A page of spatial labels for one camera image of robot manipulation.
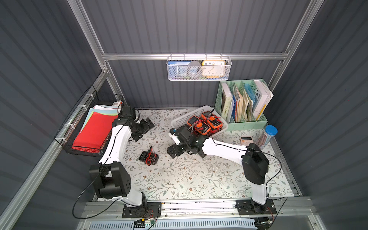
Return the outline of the orange multimeter diagonal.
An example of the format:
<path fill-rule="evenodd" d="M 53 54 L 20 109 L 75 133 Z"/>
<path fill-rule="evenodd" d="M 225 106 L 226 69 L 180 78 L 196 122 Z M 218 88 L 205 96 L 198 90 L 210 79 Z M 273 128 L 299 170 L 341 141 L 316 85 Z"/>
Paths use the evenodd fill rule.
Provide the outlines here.
<path fill-rule="evenodd" d="M 197 116 L 192 116 L 188 121 L 187 125 L 191 133 L 196 133 L 206 136 L 210 131 L 211 127 L 203 120 Z"/>

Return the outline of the tiny black multimeter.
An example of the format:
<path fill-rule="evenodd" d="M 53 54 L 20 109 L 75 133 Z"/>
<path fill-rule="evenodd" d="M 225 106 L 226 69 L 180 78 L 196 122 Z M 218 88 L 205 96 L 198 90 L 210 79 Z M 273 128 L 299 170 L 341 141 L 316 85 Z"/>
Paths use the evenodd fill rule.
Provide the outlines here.
<path fill-rule="evenodd" d="M 156 165 L 159 160 L 159 155 L 153 152 L 153 148 L 150 147 L 147 151 L 143 151 L 139 157 L 139 161 L 145 163 L 148 166 Z"/>

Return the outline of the orange multimeter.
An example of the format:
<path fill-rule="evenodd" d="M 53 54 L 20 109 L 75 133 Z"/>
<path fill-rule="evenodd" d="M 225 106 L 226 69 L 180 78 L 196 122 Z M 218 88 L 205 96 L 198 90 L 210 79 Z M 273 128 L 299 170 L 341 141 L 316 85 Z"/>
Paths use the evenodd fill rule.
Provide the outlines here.
<path fill-rule="evenodd" d="M 221 119 L 211 111 L 202 113 L 201 118 L 211 127 L 212 130 L 221 130 L 223 128 Z"/>

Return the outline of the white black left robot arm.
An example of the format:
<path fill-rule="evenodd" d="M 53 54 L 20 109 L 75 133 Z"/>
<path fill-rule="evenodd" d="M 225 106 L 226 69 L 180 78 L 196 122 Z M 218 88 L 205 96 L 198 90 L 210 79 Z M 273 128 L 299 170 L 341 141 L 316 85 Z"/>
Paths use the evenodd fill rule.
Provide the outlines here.
<path fill-rule="evenodd" d="M 98 198 L 116 198 L 129 207 L 144 205 L 144 194 L 133 188 L 131 177 L 122 162 L 129 140 L 138 141 L 152 128 L 154 124 L 149 118 L 136 122 L 128 116 L 113 121 L 107 149 L 99 163 L 89 170 Z"/>

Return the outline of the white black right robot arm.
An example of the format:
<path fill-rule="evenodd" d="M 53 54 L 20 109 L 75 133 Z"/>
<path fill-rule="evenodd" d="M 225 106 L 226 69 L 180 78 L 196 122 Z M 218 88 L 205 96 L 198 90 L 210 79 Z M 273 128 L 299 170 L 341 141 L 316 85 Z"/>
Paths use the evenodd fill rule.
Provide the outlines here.
<path fill-rule="evenodd" d="M 172 128 L 169 136 L 174 144 L 169 146 L 167 154 L 173 159 L 183 153 L 220 157 L 242 166 L 245 178 L 252 186 L 251 201 L 265 205 L 268 199 L 265 176 L 268 173 L 269 160 L 260 148 L 251 143 L 248 146 L 233 145 L 214 140 L 212 137 L 196 134 L 187 125 Z"/>

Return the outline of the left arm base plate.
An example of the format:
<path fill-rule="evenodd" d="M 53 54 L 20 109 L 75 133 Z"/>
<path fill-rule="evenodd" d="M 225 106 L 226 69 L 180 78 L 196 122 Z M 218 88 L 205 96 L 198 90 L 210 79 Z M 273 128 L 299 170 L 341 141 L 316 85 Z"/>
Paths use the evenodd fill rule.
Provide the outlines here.
<path fill-rule="evenodd" d="M 161 216 L 162 203 L 148 202 L 139 207 L 129 207 L 124 205 L 122 218 L 157 218 Z"/>

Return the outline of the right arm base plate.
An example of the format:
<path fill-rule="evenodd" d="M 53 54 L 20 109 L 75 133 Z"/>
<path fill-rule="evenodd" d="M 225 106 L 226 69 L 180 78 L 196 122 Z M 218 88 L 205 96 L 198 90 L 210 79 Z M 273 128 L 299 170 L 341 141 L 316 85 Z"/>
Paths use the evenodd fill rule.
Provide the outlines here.
<path fill-rule="evenodd" d="M 236 205 L 239 215 L 275 215 L 277 214 L 277 209 L 275 207 L 274 201 L 267 198 L 264 205 L 260 205 L 253 201 L 252 199 L 240 199 L 236 200 Z"/>

